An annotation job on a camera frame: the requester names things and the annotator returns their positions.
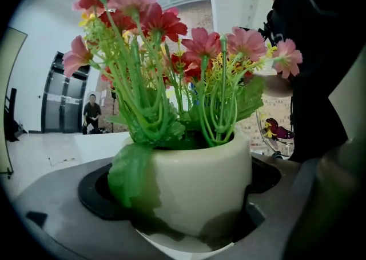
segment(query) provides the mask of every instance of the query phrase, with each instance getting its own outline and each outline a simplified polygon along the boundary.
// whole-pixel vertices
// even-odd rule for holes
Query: person
[[[101,108],[96,103],[96,96],[91,94],[89,96],[89,102],[84,106],[83,112],[83,125],[82,125],[82,133],[83,135],[87,134],[87,126],[91,124],[94,129],[92,130],[93,134],[98,133],[98,118],[102,114]]]
[[[265,94],[292,96],[295,149],[290,160],[321,157],[347,140],[328,97],[365,44],[359,0],[273,0],[267,36],[273,44],[292,39],[303,55],[300,73],[262,77]],[[359,23],[355,29],[352,24]]]

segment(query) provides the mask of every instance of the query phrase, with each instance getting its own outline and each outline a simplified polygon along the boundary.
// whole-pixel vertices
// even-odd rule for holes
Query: white flower pot
[[[227,245],[252,181],[249,146],[249,137],[236,129],[221,146],[154,150],[141,193],[132,199],[135,227],[146,235],[190,235],[217,248]]]

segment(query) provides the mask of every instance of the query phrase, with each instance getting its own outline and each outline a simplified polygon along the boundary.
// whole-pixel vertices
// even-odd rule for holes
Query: black shirt
[[[84,107],[83,115],[86,115],[89,118],[95,118],[97,115],[101,115],[101,108],[97,103],[92,106],[90,102],[88,102]]]
[[[273,4],[270,20],[274,42],[290,38],[303,54],[299,75],[290,77],[295,132],[291,160],[320,157],[347,140],[328,97],[364,44],[359,27],[349,24],[350,20],[358,24],[361,16],[350,1],[275,0]]]

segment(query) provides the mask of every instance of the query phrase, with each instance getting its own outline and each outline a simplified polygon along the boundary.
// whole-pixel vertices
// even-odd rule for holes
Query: black sleeve
[[[84,106],[84,111],[83,111],[83,113],[82,113],[82,115],[86,115],[86,113],[87,113],[87,104]]]

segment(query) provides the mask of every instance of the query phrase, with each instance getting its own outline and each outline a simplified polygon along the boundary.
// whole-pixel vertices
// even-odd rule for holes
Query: gray table
[[[276,166],[282,178],[269,191],[250,194],[265,221],[232,248],[210,259],[280,259],[281,252],[308,196],[317,160],[303,165],[253,154]],[[110,163],[111,158],[46,174],[31,184],[15,201],[25,224],[52,253],[64,259],[170,259],[149,244],[128,221],[104,221],[79,201],[82,177]],[[47,214],[42,229],[25,218],[29,211]]]

